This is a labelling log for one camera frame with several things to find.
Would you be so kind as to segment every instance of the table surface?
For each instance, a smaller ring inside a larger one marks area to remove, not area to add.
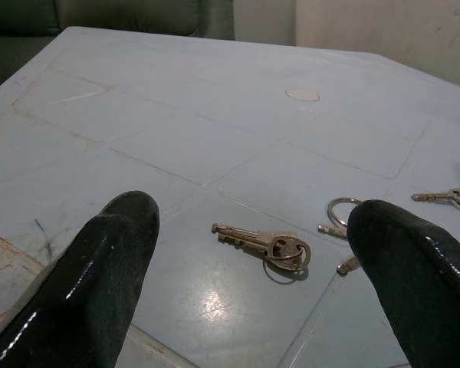
[[[460,241],[459,210],[409,197],[454,187],[460,87],[374,54],[69,28],[0,87],[0,236],[46,265],[114,196],[149,193],[133,325],[200,367],[408,366],[364,272],[335,273],[348,244],[316,227],[332,198],[385,199]],[[307,274],[213,222],[296,231]]]

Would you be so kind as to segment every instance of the dark green sofa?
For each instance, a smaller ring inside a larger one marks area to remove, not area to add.
[[[0,84],[73,25],[234,37],[232,0],[0,0]]]

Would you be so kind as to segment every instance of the white table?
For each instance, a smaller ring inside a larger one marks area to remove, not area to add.
[[[162,224],[133,324],[200,367],[406,364],[363,271],[335,274],[347,243],[316,226],[332,198],[377,198],[460,241],[459,210],[409,197],[452,187],[460,88],[374,54],[69,28],[0,87],[0,236],[46,265],[114,196],[148,192]],[[307,278],[213,222],[295,230]],[[0,311],[31,277],[0,284]],[[118,366],[164,366],[135,350]]]

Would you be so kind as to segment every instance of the wall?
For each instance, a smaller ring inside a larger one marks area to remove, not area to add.
[[[460,85],[460,0],[297,0],[297,44],[374,52]]]
[[[234,0],[235,38],[294,44],[295,0]]]

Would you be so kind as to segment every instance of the metal key ring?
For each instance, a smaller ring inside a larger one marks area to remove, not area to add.
[[[332,222],[335,226],[343,228],[347,227],[347,222],[341,220],[339,217],[336,216],[334,213],[334,206],[339,205],[340,203],[353,203],[354,205],[359,205],[362,201],[356,198],[351,197],[340,197],[335,198],[329,202],[327,205],[327,217],[329,218],[330,222]]]

